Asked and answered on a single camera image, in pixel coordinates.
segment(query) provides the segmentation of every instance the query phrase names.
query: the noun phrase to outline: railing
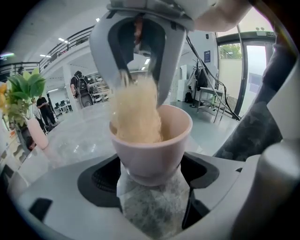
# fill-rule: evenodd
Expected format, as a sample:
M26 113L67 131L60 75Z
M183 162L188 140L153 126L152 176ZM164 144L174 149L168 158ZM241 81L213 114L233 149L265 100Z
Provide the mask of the railing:
M40 71L42 72L46 67L49 66L51 62L56 60L58 57L63 55L65 52L69 51L72 47L78 46L89 40L90 33L94 26L83 29L72 36L69 36L65 39L65 42L61 42L57 46L55 46L47 55L51 56L50 58L45 57L39 62Z
M39 62L16 62L0 66L0 81L6 82L10 72L13 74L22 73L24 70L32 72L33 69L39 68Z

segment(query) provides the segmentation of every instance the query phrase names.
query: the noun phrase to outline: ceiling light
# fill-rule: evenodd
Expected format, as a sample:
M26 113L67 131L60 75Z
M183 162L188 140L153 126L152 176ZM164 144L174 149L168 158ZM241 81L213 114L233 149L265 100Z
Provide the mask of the ceiling light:
M58 88L57 88L57 89L50 90L50 91L47 91L47 93L48 93L48 92L54 92L54 91L57 91L57 90L58 90Z
M12 56L14 56L14 53L12 53L12 52L7 52L7 53L3 53L0 55L1 58L12 57Z

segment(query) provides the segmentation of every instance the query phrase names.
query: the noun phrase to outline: floor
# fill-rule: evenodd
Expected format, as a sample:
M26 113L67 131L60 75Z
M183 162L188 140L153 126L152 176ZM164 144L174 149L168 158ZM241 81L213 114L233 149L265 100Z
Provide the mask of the floor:
M220 113L213 123L215 116L201 109L197 113L196 108L190 107L191 104L185 102L171 102L171 105L181 108L191 116L193 120L191 136L204 150L205 155L212 156L238 125L236 120L226 115L220 121Z

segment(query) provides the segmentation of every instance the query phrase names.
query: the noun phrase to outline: black cable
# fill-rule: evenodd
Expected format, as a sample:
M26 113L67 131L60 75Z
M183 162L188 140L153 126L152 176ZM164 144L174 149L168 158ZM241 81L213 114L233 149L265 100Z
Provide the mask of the black cable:
M195 56L201 61L202 65L204 66L204 71L205 71L206 75L207 75L207 72L208 72L208 73L213 77L213 79L214 79L217 83L221 84L221 85L224 87L225 104L226 104L227 108L229 109L230 113L235 117L235 119L236 119L236 120L240 120L240 117L239 117L234 111L231 110L231 108L230 108L230 106L229 106L229 104L228 104L228 102L227 102L227 98L226 98L227 88L226 88L225 84L222 83L222 82L220 82L218 79L216 79L216 78L214 77L214 75L210 72L210 70L208 69L208 67L206 66L206 64L205 64L205 63L202 61L202 59L199 57L199 55L198 55L198 53L197 53L197 50L195 49L195 47L194 47L194 45L192 44L192 42L191 42L191 40L190 40L190 38L189 38L188 35L187 35L187 43L188 43L188 45L190 46L192 52L195 54Z

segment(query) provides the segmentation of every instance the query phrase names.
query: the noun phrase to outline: signboard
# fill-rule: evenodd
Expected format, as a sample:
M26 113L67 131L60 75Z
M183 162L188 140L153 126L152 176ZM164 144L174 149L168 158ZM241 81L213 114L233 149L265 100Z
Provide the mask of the signboard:
M204 52L204 62L210 62L210 50Z

